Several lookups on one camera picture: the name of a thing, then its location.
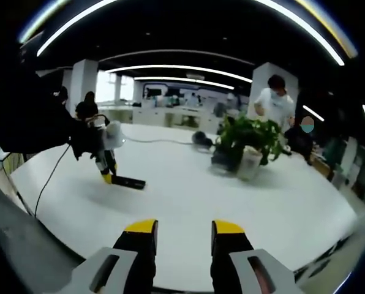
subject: face mask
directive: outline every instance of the face mask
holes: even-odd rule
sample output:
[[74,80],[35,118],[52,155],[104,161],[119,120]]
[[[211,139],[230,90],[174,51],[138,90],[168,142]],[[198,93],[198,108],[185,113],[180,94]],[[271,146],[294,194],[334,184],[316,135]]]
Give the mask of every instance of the face mask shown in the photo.
[[274,90],[271,89],[271,98],[272,99],[277,99],[279,98],[280,96],[277,94],[277,92],[275,92]]
[[315,126],[314,126],[313,124],[302,124],[302,125],[301,125],[301,128],[302,128],[302,130],[303,130],[305,133],[310,133],[310,132],[312,132],[314,127],[315,127]]

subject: white pillar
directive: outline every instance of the white pillar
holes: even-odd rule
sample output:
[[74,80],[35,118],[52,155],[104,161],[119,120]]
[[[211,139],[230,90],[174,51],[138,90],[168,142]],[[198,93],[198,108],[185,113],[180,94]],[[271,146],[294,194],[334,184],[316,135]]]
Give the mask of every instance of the white pillar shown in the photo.
[[96,92],[97,73],[97,61],[84,59],[73,65],[67,106],[71,115],[75,114],[76,106],[83,101],[87,92]]
[[287,72],[286,70],[280,68],[279,66],[267,62],[254,70],[252,79],[253,82],[250,88],[250,95],[249,95],[249,104],[247,111],[248,118],[257,117],[254,109],[254,102],[259,97],[261,91],[264,88],[268,88],[267,82],[272,75],[280,75],[282,78],[285,79],[287,94],[293,99],[294,109],[295,109],[299,94],[298,78],[292,75],[290,72]]
[[116,75],[116,84],[115,84],[115,103],[118,104],[120,100],[120,92],[121,92],[121,76]]
[[69,111],[69,105],[70,105],[71,79],[72,79],[72,70],[71,69],[64,69],[64,72],[63,72],[63,75],[62,75],[61,86],[67,88],[68,101],[66,102],[66,108],[67,108],[68,111]]
[[143,83],[134,81],[134,102],[141,102],[143,98]]

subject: window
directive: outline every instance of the window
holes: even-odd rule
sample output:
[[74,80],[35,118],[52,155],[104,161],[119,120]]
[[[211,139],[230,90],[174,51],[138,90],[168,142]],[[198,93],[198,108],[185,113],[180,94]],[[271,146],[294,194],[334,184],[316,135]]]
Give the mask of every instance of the window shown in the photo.
[[120,99],[134,99],[134,78],[123,75],[121,77]]
[[116,74],[99,71],[97,74],[96,102],[115,101]]

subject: white flower pot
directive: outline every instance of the white flower pot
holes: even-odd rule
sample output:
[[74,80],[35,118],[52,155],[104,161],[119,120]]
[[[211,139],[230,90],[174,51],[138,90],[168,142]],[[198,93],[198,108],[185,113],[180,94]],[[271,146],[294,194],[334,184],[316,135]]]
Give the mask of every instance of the white flower pot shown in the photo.
[[263,158],[263,154],[257,151],[251,146],[246,146],[237,171],[237,177],[243,181],[249,181],[255,178],[260,161]]

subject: white tabletop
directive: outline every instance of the white tabletop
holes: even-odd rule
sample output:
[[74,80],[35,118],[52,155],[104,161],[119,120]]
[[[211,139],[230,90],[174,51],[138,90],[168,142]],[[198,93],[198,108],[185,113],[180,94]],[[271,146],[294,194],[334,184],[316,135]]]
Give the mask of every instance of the white tabletop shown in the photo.
[[[190,142],[192,132],[123,125],[140,140]],[[44,151],[12,177],[34,209],[65,146]],[[145,190],[107,185],[88,154],[68,151],[43,192],[38,217],[63,243],[88,258],[111,247],[127,225],[159,220],[156,287],[210,292],[211,221],[245,229],[290,270],[311,262],[343,237],[356,214],[340,193],[302,157],[281,156],[250,184],[210,172],[211,155],[177,143],[127,141],[116,150],[118,174],[147,182]]]

